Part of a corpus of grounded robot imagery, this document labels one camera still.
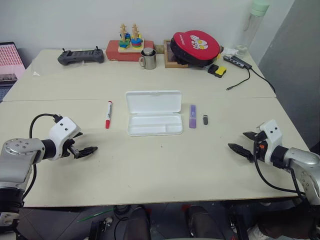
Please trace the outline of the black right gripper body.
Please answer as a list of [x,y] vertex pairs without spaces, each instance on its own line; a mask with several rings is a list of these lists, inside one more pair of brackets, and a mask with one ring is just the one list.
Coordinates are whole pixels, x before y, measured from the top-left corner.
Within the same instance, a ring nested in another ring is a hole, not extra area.
[[267,151],[267,135],[264,131],[259,133],[252,133],[253,139],[253,160],[265,161],[265,155]]

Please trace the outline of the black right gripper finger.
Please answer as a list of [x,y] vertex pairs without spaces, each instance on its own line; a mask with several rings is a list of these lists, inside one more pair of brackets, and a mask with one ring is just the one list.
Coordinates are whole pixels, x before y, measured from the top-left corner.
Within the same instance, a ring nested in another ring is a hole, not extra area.
[[244,147],[236,143],[228,143],[227,145],[232,151],[246,158],[250,163],[254,162],[254,156],[249,150],[245,149]]
[[258,141],[260,137],[258,133],[253,131],[244,132],[243,135],[252,141]]

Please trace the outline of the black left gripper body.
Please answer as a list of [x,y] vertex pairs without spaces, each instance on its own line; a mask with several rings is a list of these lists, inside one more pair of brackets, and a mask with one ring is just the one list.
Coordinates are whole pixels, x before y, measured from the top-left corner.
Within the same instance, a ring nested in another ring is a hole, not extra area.
[[70,154],[72,154],[75,159],[80,157],[80,151],[74,147],[74,143],[75,141],[73,139],[68,139],[64,142],[62,146],[61,158],[69,157]]

